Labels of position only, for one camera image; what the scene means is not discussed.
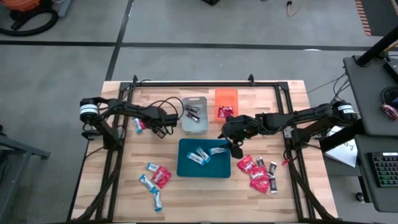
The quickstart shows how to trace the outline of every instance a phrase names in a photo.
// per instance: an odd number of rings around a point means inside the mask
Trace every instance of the white paper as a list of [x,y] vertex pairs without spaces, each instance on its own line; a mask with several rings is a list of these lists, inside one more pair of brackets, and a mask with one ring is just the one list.
[[[334,126],[326,136],[331,136],[341,129],[341,127]],[[352,139],[335,147],[334,149],[327,151],[325,155],[351,167],[355,167],[357,153],[358,150],[356,148],[355,140]]]

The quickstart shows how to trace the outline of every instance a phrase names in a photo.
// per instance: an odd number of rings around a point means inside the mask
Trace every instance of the wooden tabletop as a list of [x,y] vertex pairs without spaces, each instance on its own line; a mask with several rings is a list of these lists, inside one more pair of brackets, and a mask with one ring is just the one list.
[[[304,82],[299,80],[288,81],[288,83],[294,110],[309,108]],[[105,82],[101,96],[117,98],[119,85],[120,82]],[[235,87],[235,89],[239,94],[239,114],[254,116],[256,113],[278,112],[273,87]],[[130,119],[126,132],[114,222],[297,221],[289,169],[287,166],[281,166],[282,153],[285,149],[281,133],[266,137],[256,136],[245,141],[242,146],[245,155],[249,154],[253,159],[261,156],[267,167],[271,161],[278,164],[275,171],[277,194],[271,194],[269,190],[266,194],[262,194],[250,188],[249,176],[237,168],[238,160],[234,158],[231,158],[231,177],[228,179],[177,176],[179,140],[181,138],[216,139],[220,135],[221,124],[214,121],[215,88],[213,87],[137,88],[134,90],[132,102],[146,106],[153,101],[164,100],[170,96],[179,98],[205,96],[208,100],[209,130],[204,135],[187,136],[178,122],[173,135],[160,139],[149,130],[136,134]],[[181,111],[177,100],[171,102],[178,111]],[[168,113],[173,113],[171,106],[164,105],[164,108]],[[88,153],[101,146],[102,140],[90,142]],[[311,190],[328,212],[337,217],[321,151],[309,147],[303,150],[303,156]],[[98,193],[105,159],[106,150],[101,150],[85,161],[72,218],[81,215]],[[163,205],[161,212],[154,211],[152,194],[138,181],[142,174],[152,177],[153,173],[146,170],[148,162],[164,166],[172,173],[170,182],[160,190]],[[304,214],[308,217],[305,196],[301,191],[300,193]],[[108,203],[105,204],[104,215],[108,211]]]

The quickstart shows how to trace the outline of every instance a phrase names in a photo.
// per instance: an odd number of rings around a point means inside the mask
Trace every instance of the black stand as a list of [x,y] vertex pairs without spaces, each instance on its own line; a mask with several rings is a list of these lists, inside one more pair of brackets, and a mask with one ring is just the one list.
[[[7,147],[0,149],[0,165],[4,163],[3,169],[6,169],[0,182],[0,223],[5,223],[30,157],[40,156],[41,159],[48,159],[50,152],[9,139],[3,133],[0,133],[0,146]],[[16,157],[16,160],[9,162],[8,157],[11,156]]]

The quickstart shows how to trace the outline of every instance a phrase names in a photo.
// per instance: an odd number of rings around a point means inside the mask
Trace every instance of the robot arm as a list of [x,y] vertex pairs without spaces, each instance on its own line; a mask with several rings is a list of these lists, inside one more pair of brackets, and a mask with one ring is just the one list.
[[243,157],[243,152],[240,148],[243,145],[243,141],[258,134],[276,134],[288,126],[316,121],[306,128],[291,130],[291,148],[299,149],[305,147],[305,143],[308,143],[313,135],[324,132],[336,125],[351,125],[357,118],[349,103],[332,101],[329,104],[295,111],[290,114],[262,113],[256,114],[255,118],[246,115],[230,116],[221,128],[222,133],[218,138],[229,140],[227,147],[231,149],[232,157],[240,159]]
[[[100,113],[99,104],[108,105],[103,113]],[[118,130],[111,128],[105,120],[115,114],[141,119],[145,126],[160,138],[169,134],[166,127],[176,127],[178,120],[177,114],[167,114],[158,106],[142,107],[121,100],[104,99],[102,97],[85,98],[80,101],[80,120],[85,124],[94,126],[103,136],[105,149],[121,147]]]

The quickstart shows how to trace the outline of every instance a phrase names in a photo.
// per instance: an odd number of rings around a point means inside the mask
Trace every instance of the concrete floor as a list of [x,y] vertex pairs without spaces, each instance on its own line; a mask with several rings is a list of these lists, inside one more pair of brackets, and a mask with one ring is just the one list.
[[[34,37],[0,40],[115,42],[128,0],[74,0],[68,17]],[[294,6],[300,1],[294,0]],[[0,7],[0,26],[11,22]],[[46,15],[26,27],[40,24]],[[344,46],[371,46],[354,0],[306,0],[293,18],[285,2],[222,0],[210,7],[199,0],[135,0],[123,42],[343,46],[340,51],[172,49],[122,47],[112,80],[133,75],[152,80],[305,80],[307,90],[339,77],[344,57],[362,54]],[[33,159],[13,205],[12,220],[50,223],[66,220],[87,142],[80,136],[78,103],[97,96],[113,47],[0,45],[0,124],[12,138],[51,151]],[[333,85],[309,94],[312,106],[330,101]],[[351,90],[341,94],[354,104]],[[377,213],[351,193],[358,181],[331,177],[339,217],[392,223],[398,215]]]

